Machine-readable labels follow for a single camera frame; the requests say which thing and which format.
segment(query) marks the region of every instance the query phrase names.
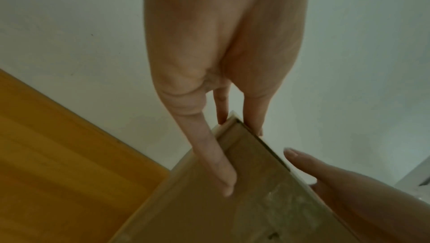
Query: skin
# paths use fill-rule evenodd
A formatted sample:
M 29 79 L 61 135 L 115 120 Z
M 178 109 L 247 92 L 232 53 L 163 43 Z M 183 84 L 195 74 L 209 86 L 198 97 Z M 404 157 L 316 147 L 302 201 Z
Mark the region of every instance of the skin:
M 284 155 L 317 178 L 312 189 L 364 243 L 430 242 L 430 205 L 367 176 L 294 149 Z
M 236 172 L 203 116 L 213 91 L 218 123 L 233 83 L 244 122 L 258 135 L 269 102 L 298 55 L 307 0 L 145 0 L 146 44 L 155 89 L 225 196 Z

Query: wooden surface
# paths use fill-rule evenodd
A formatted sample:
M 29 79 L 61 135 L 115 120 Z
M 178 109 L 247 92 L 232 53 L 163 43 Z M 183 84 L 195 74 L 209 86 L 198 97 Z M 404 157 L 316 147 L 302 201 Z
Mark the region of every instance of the wooden surface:
M 0 70 L 0 242 L 105 243 L 167 175 Z
M 222 197 L 189 153 L 111 243 L 358 243 L 235 117 L 216 131 L 238 172 Z

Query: cardboard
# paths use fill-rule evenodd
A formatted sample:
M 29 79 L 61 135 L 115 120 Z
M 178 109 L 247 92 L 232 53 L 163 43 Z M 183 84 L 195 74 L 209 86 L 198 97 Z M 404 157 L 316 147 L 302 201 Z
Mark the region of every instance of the cardboard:
M 111 243 L 358 243 L 290 169 L 236 117 L 215 131 L 238 172 L 222 197 L 188 153 Z

